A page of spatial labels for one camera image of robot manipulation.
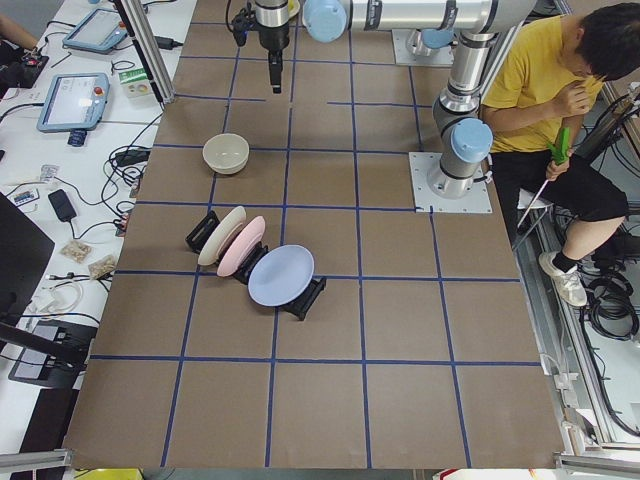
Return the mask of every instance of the chair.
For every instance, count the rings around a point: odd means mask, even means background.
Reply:
[[[533,193],[521,188],[520,197],[518,198],[518,211],[524,213],[524,211],[529,207],[531,200],[533,200],[533,196]],[[511,247],[512,251],[515,252],[518,247],[522,245],[522,242],[524,242],[526,238],[531,234],[531,232],[533,232],[533,229],[538,226],[544,216],[551,210],[552,206],[553,203],[545,200],[544,198],[538,197],[536,199],[536,201],[531,206],[531,210],[529,210],[528,213],[528,215],[531,216],[534,212],[536,212],[535,219],[533,220],[533,223],[531,223],[527,231],[518,236],[517,240],[513,244],[513,247]]]

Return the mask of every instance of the shoe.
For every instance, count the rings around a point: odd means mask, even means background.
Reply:
[[[578,267],[575,266],[568,272],[556,268],[552,260],[558,252],[543,252],[538,257],[540,268],[551,277],[556,286],[558,295],[569,305],[584,307],[587,304],[587,292],[582,286]]]

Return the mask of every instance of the white mounting plate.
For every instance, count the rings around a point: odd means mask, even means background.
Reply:
[[[471,190],[462,198],[455,200],[442,198],[427,185],[427,172],[440,162],[440,153],[410,152],[411,183],[413,184],[413,201],[417,212],[429,213],[431,210],[441,213],[492,213],[489,192],[484,182],[475,182]],[[478,167],[475,177],[482,177],[482,169]]]
[[[391,30],[396,65],[417,65],[424,67],[450,67],[453,63],[451,47],[439,49],[433,55],[414,55],[407,49],[407,37],[413,30]]]

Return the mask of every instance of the black sock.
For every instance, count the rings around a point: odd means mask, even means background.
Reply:
[[[559,268],[560,270],[566,273],[569,270],[571,270],[573,267],[575,267],[578,261],[567,257],[562,252],[558,252],[556,256],[553,258],[553,260],[551,260],[551,263],[553,263],[554,267]]]

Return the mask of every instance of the person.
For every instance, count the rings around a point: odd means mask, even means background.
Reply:
[[[20,24],[0,13],[0,97],[4,96],[12,79],[19,75],[18,66],[24,50],[34,51],[38,39],[25,30]]]
[[[518,33],[482,101],[480,117],[492,129],[493,178],[507,233],[517,230],[520,188],[567,208],[576,218],[559,252],[538,261],[559,296],[573,306],[587,303],[577,263],[606,242],[628,215],[624,192],[578,157],[556,165],[549,144],[562,127],[570,146],[604,81],[640,66],[640,3],[620,3],[586,16],[534,21]]]

